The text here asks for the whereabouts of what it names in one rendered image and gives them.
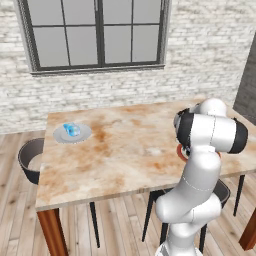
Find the dark grey cabinet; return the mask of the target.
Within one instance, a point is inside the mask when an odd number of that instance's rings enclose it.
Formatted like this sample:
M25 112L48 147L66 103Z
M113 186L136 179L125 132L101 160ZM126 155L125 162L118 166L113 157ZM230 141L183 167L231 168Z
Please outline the dark grey cabinet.
M256 37L250 48L233 109L256 125Z

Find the dark framed window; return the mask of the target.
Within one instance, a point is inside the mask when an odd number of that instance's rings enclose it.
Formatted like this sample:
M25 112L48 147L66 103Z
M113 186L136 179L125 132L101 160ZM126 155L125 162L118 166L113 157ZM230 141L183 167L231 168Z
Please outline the dark framed window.
M165 65L171 0L13 0L29 72Z

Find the grey round plate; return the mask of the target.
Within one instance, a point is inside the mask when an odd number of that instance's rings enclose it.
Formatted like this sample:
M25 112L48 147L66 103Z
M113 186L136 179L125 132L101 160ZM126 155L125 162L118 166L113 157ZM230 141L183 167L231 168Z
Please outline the grey round plate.
M63 125L61 125L54 131L54 133L53 133L54 139L58 143L76 144L76 143L85 141L86 139L88 139L91 136L92 130L89 126L87 126L85 124L78 124L78 123L75 123L75 124L78 125L80 128L80 134L78 136L75 136L75 137L69 136L66 133Z

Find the blue yogurt container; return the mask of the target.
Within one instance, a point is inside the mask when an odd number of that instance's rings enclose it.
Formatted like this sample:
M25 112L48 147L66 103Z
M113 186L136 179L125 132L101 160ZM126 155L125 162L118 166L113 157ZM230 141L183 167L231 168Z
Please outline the blue yogurt container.
M69 136L75 137L80 134L80 128L75 123L64 123L63 127Z

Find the dark round chair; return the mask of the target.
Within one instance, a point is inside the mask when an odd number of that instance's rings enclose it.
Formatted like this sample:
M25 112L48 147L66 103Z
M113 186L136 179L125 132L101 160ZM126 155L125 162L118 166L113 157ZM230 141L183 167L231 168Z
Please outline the dark round chair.
M43 153L44 139L36 138L29 140L26 142L18 153L18 162L20 164L21 169L23 170L26 178L32 183L37 185L39 182L40 171L33 170L29 168L29 164L32 159ZM97 216L95 203L90 203L90 212L92 216L92 222L94 227L95 239L97 243L97 247L100 247L100 239L98 233L98 224L97 224Z

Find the marble top wooden table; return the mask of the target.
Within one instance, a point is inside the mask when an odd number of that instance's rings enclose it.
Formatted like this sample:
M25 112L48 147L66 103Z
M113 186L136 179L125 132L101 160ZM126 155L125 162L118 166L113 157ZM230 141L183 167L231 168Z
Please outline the marble top wooden table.
M179 183L186 162L176 152L181 143L174 127L175 115L203 101L49 114L36 211L51 256L68 256L59 218L61 207L172 190ZM242 152L220 153L219 178L256 171L256 126L229 107L227 116L245 125L248 139ZM53 133L64 123L85 124L92 134L80 143L58 143Z

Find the dark chair with black legs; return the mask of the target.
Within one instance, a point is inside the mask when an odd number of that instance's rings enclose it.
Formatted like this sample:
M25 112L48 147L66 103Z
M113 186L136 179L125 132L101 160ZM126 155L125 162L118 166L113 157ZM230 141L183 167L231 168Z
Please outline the dark chair with black legs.
M245 179L244 175L241 175L239 177L239 184L238 184L238 189L237 189L237 194L236 194L236 201L235 201L233 215L236 215L236 213L237 213L237 208L239 205L239 200L240 200L240 196L241 196L241 192L242 192L242 188L243 188L244 179ZM148 204L147 204L145 221L144 221L144 228L143 228L143 233L142 233L142 241L145 241L145 236L146 236L146 232L147 232L147 228L148 228L148 223L149 223L153 203L160 196L166 194L169 191L171 191L171 188L150 192ZM222 206L225 206L225 204L231 194L230 189L221 180L219 180L217 182L217 185L215 186L214 193L220 199ZM167 235L167 229L168 229L168 224L163 223L162 227L161 227L160 242L163 242L165 240L166 235ZM200 252L203 252L203 249L204 249L206 230L207 230L207 226L203 226L200 231L200 243L199 243L199 251Z

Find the orange round plate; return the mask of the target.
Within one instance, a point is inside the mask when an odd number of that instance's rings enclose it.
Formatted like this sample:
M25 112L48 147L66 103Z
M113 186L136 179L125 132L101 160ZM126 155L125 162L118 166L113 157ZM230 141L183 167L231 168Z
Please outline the orange round plate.
M195 145L184 147L181 144L177 146L177 155L184 161L198 161L199 163L209 162L211 160L220 160L221 155L213 146Z

